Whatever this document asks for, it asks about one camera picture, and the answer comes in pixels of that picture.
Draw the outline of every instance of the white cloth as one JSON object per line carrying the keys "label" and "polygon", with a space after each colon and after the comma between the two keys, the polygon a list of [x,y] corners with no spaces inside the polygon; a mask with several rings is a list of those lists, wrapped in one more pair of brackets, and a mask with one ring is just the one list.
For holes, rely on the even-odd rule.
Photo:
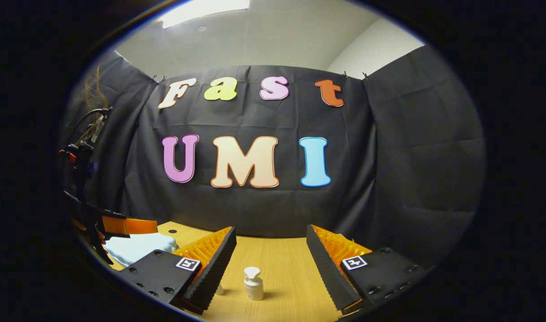
{"label": "white cloth", "polygon": [[130,238],[110,238],[104,248],[113,259],[128,267],[156,249],[171,253],[177,249],[177,244],[173,237],[160,233],[131,234]]}

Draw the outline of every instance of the orange soft finger pad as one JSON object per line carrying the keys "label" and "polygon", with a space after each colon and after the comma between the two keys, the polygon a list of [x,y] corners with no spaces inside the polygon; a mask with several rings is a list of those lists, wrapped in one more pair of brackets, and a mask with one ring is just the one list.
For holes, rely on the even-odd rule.
{"label": "orange soft finger pad", "polygon": [[307,246],[337,310],[360,303],[361,297],[342,271],[341,261],[371,250],[313,225],[307,227]]}
{"label": "orange soft finger pad", "polygon": [[201,263],[201,270],[183,294],[185,308],[201,314],[209,307],[236,245],[235,227],[228,227],[173,251]]}

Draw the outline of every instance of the table surface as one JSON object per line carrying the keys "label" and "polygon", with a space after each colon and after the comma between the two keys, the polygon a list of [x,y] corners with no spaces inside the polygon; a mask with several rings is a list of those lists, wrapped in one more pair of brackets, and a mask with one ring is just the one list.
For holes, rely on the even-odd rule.
{"label": "table surface", "polygon": [[[158,226],[179,246],[212,232],[175,222]],[[112,268],[124,267],[112,259]],[[245,267],[259,267],[265,296],[261,301],[247,297]],[[255,238],[237,236],[237,246],[222,277],[224,295],[215,295],[202,315],[209,321],[316,321],[333,322],[342,315],[324,287],[308,250],[306,238]]]}

